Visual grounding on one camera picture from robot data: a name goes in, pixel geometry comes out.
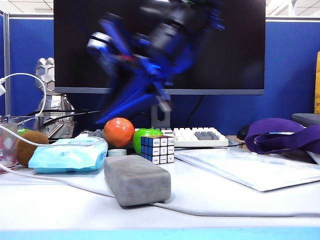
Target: white paper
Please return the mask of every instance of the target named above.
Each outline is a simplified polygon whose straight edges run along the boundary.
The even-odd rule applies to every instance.
[[[320,166],[230,148],[176,151],[174,157],[258,191],[320,180]]]

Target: kiwi fruit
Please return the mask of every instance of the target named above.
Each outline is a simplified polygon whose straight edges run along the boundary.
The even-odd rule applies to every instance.
[[[39,131],[27,131],[23,133],[21,137],[37,144],[49,144],[48,137],[44,133]],[[28,167],[29,160],[34,154],[36,148],[37,148],[36,146],[18,139],[16,143],[18,162],[21,165]]]

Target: ceiling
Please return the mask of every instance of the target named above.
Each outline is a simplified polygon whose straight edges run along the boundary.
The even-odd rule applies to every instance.
[[[267,16],[320,17],[320,0],[266,0],[265,2]],[[290,3],[294,5],[293,10],[289,7]],[[11,14],[53,14],[54,0],[0,0],[0,10]]]

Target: white desk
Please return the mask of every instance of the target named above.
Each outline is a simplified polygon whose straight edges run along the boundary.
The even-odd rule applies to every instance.
[[[320,182],[258,192],[177,159],[175,163],[163,164],[161,167],[171,174],[172,196],[168,204],[211,211],[320,213]],[[33,174],[32,169],[22,168],[18,171]],[[109,189],[103,169],[89,174],[51,176],[66,178],[96,189]],[[2,236],[6,236],[7,239],[15,238],[10,238],[10,234],[3,234],[14,231],[283,227],[289,228],[292,233],[292,228],[295,227],[320,227],[320,218],[315,217],[201,217],[154,206],[122,208],[115,198],[93,194],[58,182],[26,178],[11,173],[0,175],[0,206],[0,229]],[[319,229],[316,228],[315,231],[320,235]]]

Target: keyboard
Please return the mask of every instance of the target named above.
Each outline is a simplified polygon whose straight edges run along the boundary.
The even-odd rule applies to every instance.
[[[229,140],[214,127],[160,129],[163,135],[174,137],[176,148],[227,147]]]

